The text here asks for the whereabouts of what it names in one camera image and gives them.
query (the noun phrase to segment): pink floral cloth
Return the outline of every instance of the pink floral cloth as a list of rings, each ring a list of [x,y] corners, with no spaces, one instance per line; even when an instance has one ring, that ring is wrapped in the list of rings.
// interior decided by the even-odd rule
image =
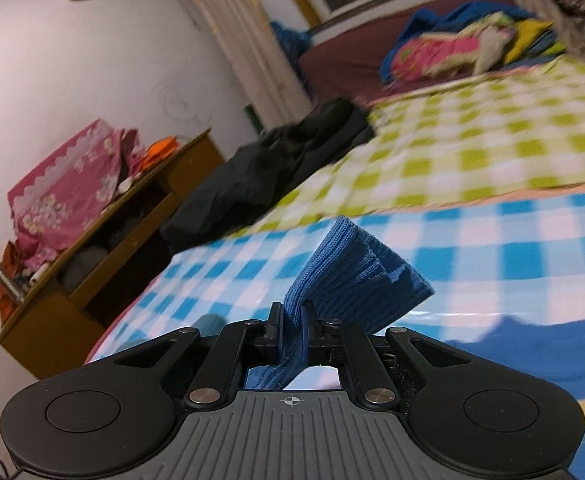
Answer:
[[[37,270],[79,240],[112,200],[122,157],[135,176],[144,152],[137,130],[98,119],[19,181],[8,202],[24,264]]]
[[[479,56],[479,38],[413,38],[399,49],[391,64],[396,80],[416,81],[455,73]]]

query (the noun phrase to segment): maroon surface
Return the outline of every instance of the maroon surface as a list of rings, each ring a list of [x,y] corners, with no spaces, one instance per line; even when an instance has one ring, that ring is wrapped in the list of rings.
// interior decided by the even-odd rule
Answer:
[[[473,0],[435,0],[364,23],[311,48],[301,56],[300,65],[319,104],[335,97],[346,96],[357,104],[364,105],[381,97],[446,81],[432,79],[393,84],[384,88],[379,67],[417,9],[425,8],[444,15],[470,1]],[[512,0],[488,1],[514,5]]]

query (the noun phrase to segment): wooden desk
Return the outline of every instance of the wooden desk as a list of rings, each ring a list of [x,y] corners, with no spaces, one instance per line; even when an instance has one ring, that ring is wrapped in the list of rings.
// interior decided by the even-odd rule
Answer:
[[[91,301],[155,235],[192,189],[223,163],[223,158],[208,138],[209,131],[179,148],[111,203],[81,240],[52,263],[3,325],[0,345],[35,377],[50,377],[84,362],[107,328],[97,319]],[[77,288],[67,291],[58,280],[67,263],[95,240],[109,221],[116,219],[126,208],[135,208],[135,201],[143,199],[144,193],[154,197],[151,204],[154,206],[149,213]],[[121,312],[126,306],[116,308]]]

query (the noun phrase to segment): green and white checkered sheet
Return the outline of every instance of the green and white checkered sheet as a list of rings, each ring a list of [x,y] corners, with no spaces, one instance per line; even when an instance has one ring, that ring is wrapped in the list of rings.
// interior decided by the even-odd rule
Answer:
[[[487,75],[377,105],[376,137],[243,233],[585,182],[585,64]]]

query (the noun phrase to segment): blue and white checkered sheet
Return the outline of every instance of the blue and white checkered sheet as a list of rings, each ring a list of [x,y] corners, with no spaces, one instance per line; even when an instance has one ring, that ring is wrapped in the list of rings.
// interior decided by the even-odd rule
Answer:
[[[401,319],[402,326],[470,342],[504,314],[532,324],[585,319],[585,194],[353,221],[435,289]],[[228,322],[266,319],[333,223],[228,238],[175,255],[92,360],[127,342],[192,325],[208,312]],[[335,378],[332,370],[310,368],[289,388],[334,385]]]

